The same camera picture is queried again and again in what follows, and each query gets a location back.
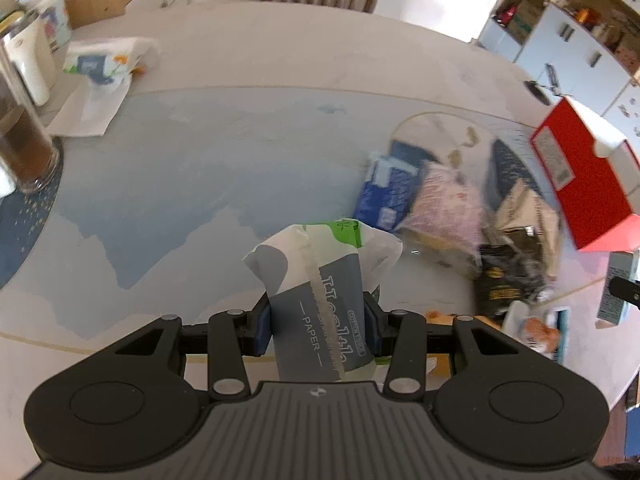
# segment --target tissue paper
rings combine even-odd
[[[95,137],[105,133],[129,92],[131,72],[158,60],[151,38],[72,41],[63,72],[84,76],[47,127],[50,136]]]
[[[280,380],[337,381],[372,360],[362,291],[401,252],[395,236],[344,219],[289,226],[245,258],[271,303]]]

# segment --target food packaging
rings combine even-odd
[[[65,0],[37,0],[35,7],[44,23],[44,32],[52,51],[71,41],[71,27]]]
[[[395,236],[357,220],[291,225],[244,262],[264,283],[282,381],[337,381],[372,361],[363,290],[402,253]]]
[[[458,171],[431,163],[400,227],[429,247],[475,255],[483,215],[480,192],[466,184]]]
[[[596,328],[610,328],[623,322],[634,308],[628,302],[616,298],[609,292],[609,282],[615,276],[624,278],[631,282],[635,281],[638,273],[638,256],[640,251],[611,253],[609,255],[609,266],[607,267],[607,275],[605,278],[604,288],[602,289],[602,298],[596,317]]]
[[[415,166],[392,156],[373,155],[353,217],[392,231],[409,211],[418,184]]]
[[[535,301],[546,287],[542,272],[510,245],[481,245],[481,272],[474,280],[476,310],[483,316],[504,314],[514,300]]]
[[[502,332],[523,345],[562,364],[569,332],[569,311],[565,307],[537,313],[522,301],[511,303]]]
[[[495,215],[494,228],[508,233],[517,228],[531,227],[542,242],[545,273],[558,276],[562,247],[560,219],[540,195],[518,179]]]

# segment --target blue package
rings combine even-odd
[[[419,171],[386,155],[375,155],[353,217],[370,227],[392,231],[408,213]]]
[[[391,140],[391,146],[389,147],[389,155],[410,164],[415,168],[421,168],[424,162],[437,162],[442,164],[438,160],[438,157],[433,153],[420,148],[418,146],[412,146],[400,140]]]

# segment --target round table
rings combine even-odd
[[[251,308],[264,291],[242,258],[292,223],[351,215],[370,152],[406,118],[454,116],[526,160],[557,206],[527,137],[548,113],[526,74],[474,46],[380,16],[294,4],[163,9],[95,23],[78,39],[149,36],[161,62],[132,85],[101,138],[66,139],[55,204],[0,290],[0,476],[36,462],[22,425],[31,390],[165,313],[185,324]],[[52,117],[77,83],[60,77]],[[606,254],[566,238],[557,304],[571,307],[566,365],[612,406],[640,364],[640,314],[599,330]],[[473,312],[472,283],[409,251],[381,306]],[[249,362],[272,378],[273,359]],[[202,359],[186,377],[203,387]]]

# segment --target plastic bag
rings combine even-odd
[[[484,209],[480,192],[451,168],[429,164],[411,212],[400,224],[437,250],[477,254]]]
[[[549,278],[555,278],[558,275],[562,247],[558,213],[551,209],[522,179],[516,181],[496,212],[494,227],[505,233],[517,228],[532,228],[542,242],[542,261],[546,275]]]

